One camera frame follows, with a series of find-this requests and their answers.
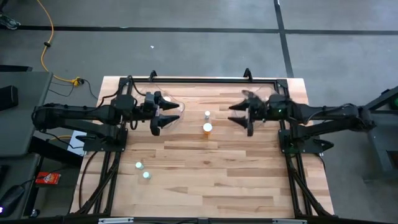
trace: wooden table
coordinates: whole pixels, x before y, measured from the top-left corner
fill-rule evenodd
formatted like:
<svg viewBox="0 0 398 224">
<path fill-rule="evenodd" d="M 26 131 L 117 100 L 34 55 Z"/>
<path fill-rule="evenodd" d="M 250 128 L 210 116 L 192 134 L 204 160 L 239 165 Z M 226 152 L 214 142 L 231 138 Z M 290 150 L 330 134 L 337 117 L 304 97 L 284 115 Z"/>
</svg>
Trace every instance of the wooden table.
<svg viewBox="0 0 398 224">
<path fill-rule="evenodd" d="M 111 95 L 119 77 L 104 77 L 99 98 Z M 291 98 L 308 103 L 304 81 L 288 79 Z M 140 91 L 161 89 L 172 101 L 185 104 L 183 117 L 152 136 L 149 123 L 129 131 L 115 189 L 112 216 L 292 218 L 292 199 L 285 157 L 280 153 L 279 123 L 256 124 L 253 137 L 227 120 L 228 107 L 243 100 L 241 90 L 265 98 L 273 93 L 267 84 L 137 83 Z M 211 112 L 213 130 L 203 134 L 204 112 Z M 83 162 L 81 171 L 90 154 Z M 103 152 L 89 165 L 83 183 L 83 201 L 98 185 Z M 141 161 L 150 180 L 135 168 Z M 324 208 L 333 213 L 321 160 L 303 154 L 307 184 Z M 301 208 L 302 194 L 298 190 Z M 78 209 L 78 187 L 71 212 Z"/>
</svg>

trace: metal frame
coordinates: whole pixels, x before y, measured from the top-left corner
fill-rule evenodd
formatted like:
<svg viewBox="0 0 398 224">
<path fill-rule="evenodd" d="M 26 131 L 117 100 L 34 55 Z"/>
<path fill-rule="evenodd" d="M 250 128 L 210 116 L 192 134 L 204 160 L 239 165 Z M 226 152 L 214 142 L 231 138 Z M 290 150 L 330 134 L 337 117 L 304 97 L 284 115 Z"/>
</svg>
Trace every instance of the metal frame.
<svg viewBox="0 0 398 224">
<path fill-rule="evenodd" d="M 366 108 L 371 110 L 372 114 L 377 114 L 378 119 L 376 119 L 375 116 L 374 117 L 376 124 L 379 125 L 378 127 L 368 132 L 368 141 L 370 142 L 370 145 L 373 148 L 375 158 L 377 158 L 378 161 L 377 165 L 379 167 L 379 170 L 373 174 L 364 176 L 363 180 L 365 182 L 372 182 L 374 180 L 391 180 L 398 178 L 398 167 L 396 165 L 396 159 L 393 159 L 392 154 L 390 154 L 390 153 L 396 154 L 398 150 L 396 150 L 394 147 L 383 148 L 380 147 L 380 144 L 377 143 L 377 141 L 382 141 L 382 139 L 380 139 L 380 132 L 378 132 L 378 129 L 383 127 L 383 125 L 381 123 L 378 123 L 379 119 L 381 117 L 384 117 L 382 119 L 389 119 L 389 120 L 396 119 L 397 118 L 396 116 L 398 115 L 398 110 L 377 110 L 377 109 L 379 109 L 384 105 L 389 104 L 391 100 L 397 98 L 398 98 L 398 86 L 391 90 L 384 91 L 381 94 L 381 96 L 379 96 L 375 100 L 372 100 L 367 105 L 365 105 Z M 396 127 L 396 124 L 394 124 L 393 122 L 391 122 L 389 125 Z"/>
<path fill-rule="evenodd" d="M 169 78 L 169 77 L 158 77 L 155 71 L 152 71 L 152 75 L 149 77 L 136 77 L 134 81 L 136 83 L 257 83 L 257 84 L 271 84 L 279 94 L 284 94 L 288 97 L 289 87 L 286 79 L 267 79 L 267 78 L 253 78 L 248 74 L 248 69 L 245 71 L 244 78 Z M 119 82 L 123 82 L 125 78 L 120 78 Z M 280 130 L 286 130 L 285 121 L 280 121 Z M 103 167 L 101 170 L 100 181 L 98 187 L 93 192 L 93 195 L 85 203 L 85 205 L 75 213 L 70 213 L 62 217 L 48 217 L 48 218 L 33 218 L 27 220 L 14 220 L 10 223 L 99 223 L 100 218 L 103 223 L 107 219 L 111 218 L 111 210 L 113 205 L 114 191 L 116 188 L 116 179 L 118 176 L 119 162 L 121 159 L 121 152 L 115 152 L 114 161 L 111 168 L 108 169 L 110 163 L 110 157 L 112 152 L 105 152 L 103 160 Z M 292 196 L 292 205 L 294 211 L 294 219 L 271 219 L 271 218 L 197 218 L 197 217 L 127 217 L 129 221 L 134 222 L 181 222 L 183 220 L 195 220 L 198 224 L 209 224 L 209 223 L 377 223 L 367 222 L 362 220 L 350 220 L 344 218 L 338 218 L 334 215 L 330 215 L 324 211 L 322 206 L 317 202 L 316 198 L 312 195 L 308 189 L 305 174 L 303 169 L 303 162 L 301 154 L 296 154 L 297 169 L 294 167 L 292 157 L 290 154 L 285 153 L 285 160 L 287 164 L 287 173 L 289 179 L 290 193 Z M 106 206 L 101 212 L 101 201 L 103 196 L 103 190 L 105 186 L 110 182 L 109 194 L 106 201 Z M 295 184 L 298 184 L 304 195 L 305 202 L 305 213 L 303 213 L 299 206 L 299 199 L 297 195 L 297 188 Z M 91 207 L 94 206 L 93 214 L 88 214 Z M 319 216 L 312 215 L 312 208 L 318 213 Z"/>
</svg>

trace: small bottle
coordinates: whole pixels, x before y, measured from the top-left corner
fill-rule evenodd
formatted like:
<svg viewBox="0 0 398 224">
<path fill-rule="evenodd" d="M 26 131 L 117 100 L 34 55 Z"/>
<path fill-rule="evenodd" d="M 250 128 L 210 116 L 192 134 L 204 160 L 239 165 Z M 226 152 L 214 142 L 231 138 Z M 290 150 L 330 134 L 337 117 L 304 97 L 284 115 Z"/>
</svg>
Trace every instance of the small bottle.
<svg viewBox="0 0 398 224">
<path fill-rule="evenodd" d="M 209 120 L 210 118 L 210 111 L 205 111 L 205 120 Z"/>
<path fill-rule="evenodd" d="M 144 172 L 143 174 L 142 174 L 142 176 L 145 178 L 145 179 L 150 179 L 152 176 L 150 175 L 150 173 L 149 172 Z"/>
<path fill-rule="evenodd" d="M 136 162 L 137 169 L 143 169 L 144 165 L 141 162 Z"/>
<path fill-rule="evenodd" d="M 205 134 L 210 134 L 212 129 L 213 126 L 210 123 L 206 123 L 203 125 L 203 131 L 205 132 Z"/>
</svg>

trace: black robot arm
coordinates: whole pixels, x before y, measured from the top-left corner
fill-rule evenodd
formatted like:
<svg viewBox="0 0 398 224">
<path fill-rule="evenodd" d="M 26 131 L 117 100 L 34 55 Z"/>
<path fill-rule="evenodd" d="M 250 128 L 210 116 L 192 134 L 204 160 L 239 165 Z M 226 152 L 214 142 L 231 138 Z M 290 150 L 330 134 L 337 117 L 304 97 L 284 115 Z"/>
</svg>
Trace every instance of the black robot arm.
<svg viewBox="0 0 398 224">
<path fill-rule="evenodd" d="M 286 120 L 293 124 L 308 124 L 311 120 L 325 120 L 327 122 L 312 126 L 292 125 L 292 139 L 308 139 L 320 134 L 332 133 L 350 129 L 353 131 L 368 131 L 375 127 L 370 111 L 362 106 L 345 104 L 341 106 L 312 107 L 296 103 L 290 98 L 274 94 L 267 101 L 262 101 L 250 91 L 243 90 L 246 99 L 237 105 L 230 106 L 231 110 L 248 111 L 245 117 L 229 117 L 244 128 L 248 129 L 248 136 L 253 135 L 253 122 Z"/>
<path fill-rule="evenodd" d="M 127 93 L 121 94 L 125 85 Z M 105 96 L 98 107 L 55 103 L 38 106 L 32 113 L 33 124 L 41 132 L 53 128 L 67 128 L 88 133 L 87 136 L 78 137 L 87 143 L 84 147 L 86 151 L 122 151 L 126 145 L 127 129 L 121 124 L 130 123 L 131 129 L 136 129 L 138 121 L 150 121 L 151 133 L 158 136 L 160 128 L 180 117 L 159 114 L 160 109 L 179 107 L 176 103 L 164 100 L 159 91 L 154 94 L 147 92 L 144 102 L 137 105 L 137 100 L 131 95 L 133 86 L 133 80 L 129 77 L 127 83 L 119 86 L 115 94 Z M 103 105 L 105 98 L 113 96 L 116 97 L 111 100 L 110 105 Z"/>
</svg>

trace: gray floor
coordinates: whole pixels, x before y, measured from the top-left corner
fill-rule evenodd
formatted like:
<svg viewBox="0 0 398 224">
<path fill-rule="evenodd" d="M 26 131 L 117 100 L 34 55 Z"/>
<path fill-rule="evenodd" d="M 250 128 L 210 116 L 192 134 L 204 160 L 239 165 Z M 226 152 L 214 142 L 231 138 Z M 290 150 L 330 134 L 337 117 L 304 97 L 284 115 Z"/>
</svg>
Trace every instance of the gray floor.
<svg viewBox="0 0 398 224">
<path fill-rule="evenodd" d="M 280 0 L 287 29 L 397 30 L 395 0 Z M 43 0 L 56 25 L 135 27 L 277 28 L 273 0 Z M 26 25 L 48 25 L 35 1 L 15 0 L 5 11 Z M 48 31 L 0 30 L 0 63 L 43 70 L 40 54 Z M 363 104 L 398 84 L 398 36 L 288 35 L 294 75 L 304 78 L 311 105 Z M 55 33 L 48 68 L 65 78 L 83 77 L 98 93 L 104 75 L 286 77 L 279 34 L 156 32 Z M 68 87 L 51 89 L 68 93 Z M 47 101 L 93 106 L 88 87 Z M 70 133 L 55 130 L 55 134 Z M 325 153 L 335 213 L 345 218 L 398 222 L 398 183 L 365 184 L 374 170 L 363 134 L 329 134 Z M 70 198 L 47 189 L 43 215 L 66 213 Z"/>
</svg>

